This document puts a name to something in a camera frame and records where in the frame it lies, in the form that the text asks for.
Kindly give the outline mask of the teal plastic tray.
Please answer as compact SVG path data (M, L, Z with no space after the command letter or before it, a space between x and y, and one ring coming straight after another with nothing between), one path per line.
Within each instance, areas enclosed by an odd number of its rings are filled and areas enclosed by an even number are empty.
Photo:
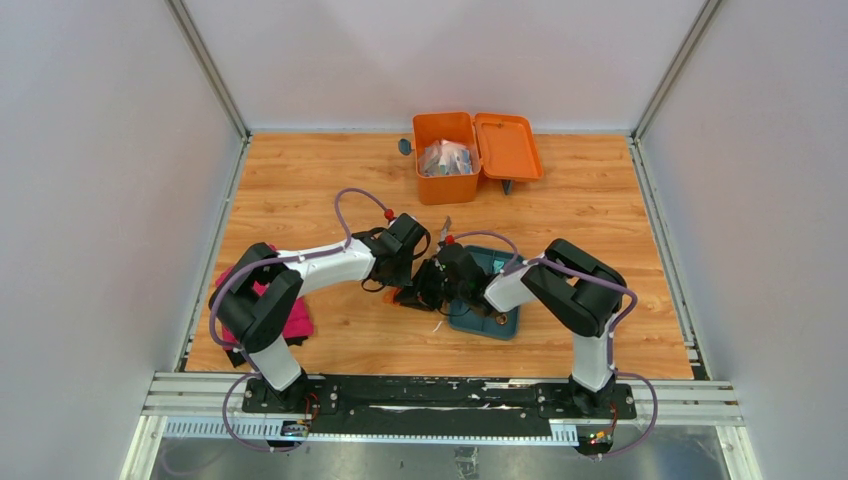
M511 252L481 246L469 245L466 249L471 253L476 264L487 275L498 273L512 258ZM508 317L508 323L506 325L498 325L495 321L496 317L477 315L463 301L455 299L447 306L445 318L448 321L448 325L454 330L508 341L518 331L520 308L516 307L504 315Z

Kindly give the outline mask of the small orange scissors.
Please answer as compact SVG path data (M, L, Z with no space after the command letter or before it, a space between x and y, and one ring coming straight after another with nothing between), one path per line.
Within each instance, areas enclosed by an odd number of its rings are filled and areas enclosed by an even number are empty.
M387 291L383 296L383 302L391 305L398 305L399 301L397 300L397 295L400 292L400 288L393 288L391 291Z

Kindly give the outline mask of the black bandage scissors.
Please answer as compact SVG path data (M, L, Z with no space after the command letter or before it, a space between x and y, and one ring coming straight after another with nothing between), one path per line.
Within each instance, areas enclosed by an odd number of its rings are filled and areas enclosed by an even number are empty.
M440 238L441 238L441 240L444 240L444 239L445 239L445 238L449 235L449 230L450 230L451 224L452 224L451 217L450 217L450 216L447 216L447 217L445 218L444 224L443 224L443 226L442 226L442 228L441 228L441 230L440 230Z

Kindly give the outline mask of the small clear bag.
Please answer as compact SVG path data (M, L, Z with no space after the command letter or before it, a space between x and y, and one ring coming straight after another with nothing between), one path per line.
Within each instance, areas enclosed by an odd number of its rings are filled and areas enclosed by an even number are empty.
M417 159L418 173L423 177L443 175L442 156L441 140L428 145Z

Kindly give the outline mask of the clear bag blue items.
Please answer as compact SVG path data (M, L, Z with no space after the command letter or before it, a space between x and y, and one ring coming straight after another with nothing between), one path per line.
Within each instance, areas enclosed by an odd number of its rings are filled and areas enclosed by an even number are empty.
M442 140L437 144L439 175L468 175L473 172L470 150L463 144Z

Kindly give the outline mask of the orange medicine box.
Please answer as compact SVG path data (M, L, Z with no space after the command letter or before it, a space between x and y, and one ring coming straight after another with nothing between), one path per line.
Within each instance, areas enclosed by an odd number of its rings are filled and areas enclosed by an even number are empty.
M418 197L424 205L467 203L475 199L479 180L502 183L509 194L516 182L535 182L544 176L529 120L498 113L445 112L413 117L413 138L398 141L398 150L414 158ZM423 177L417 159L437 140L465 145L471 152L473 172L468 175Z

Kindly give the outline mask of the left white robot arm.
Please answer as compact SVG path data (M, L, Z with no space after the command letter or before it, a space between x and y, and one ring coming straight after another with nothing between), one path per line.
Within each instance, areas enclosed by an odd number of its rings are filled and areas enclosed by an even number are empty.
M283 331L297 301L348 282L406 287L431 240L415 218L401 214L385 227L318 248L283 251L254 244L213 293L210 318L234 337L236 349L268 388L271 404L283 413L296 412L306 400L307 375Z

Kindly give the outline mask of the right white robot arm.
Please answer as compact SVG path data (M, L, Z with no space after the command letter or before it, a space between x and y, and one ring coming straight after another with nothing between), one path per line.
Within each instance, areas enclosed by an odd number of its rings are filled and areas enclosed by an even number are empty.
M592 418L611 403L617 376L614 332L638 296L615 269L556 239L528 259L447 242L392 301L456 319L465 330L499 318L513 321L523 305L540 303L573 335L571 403Z

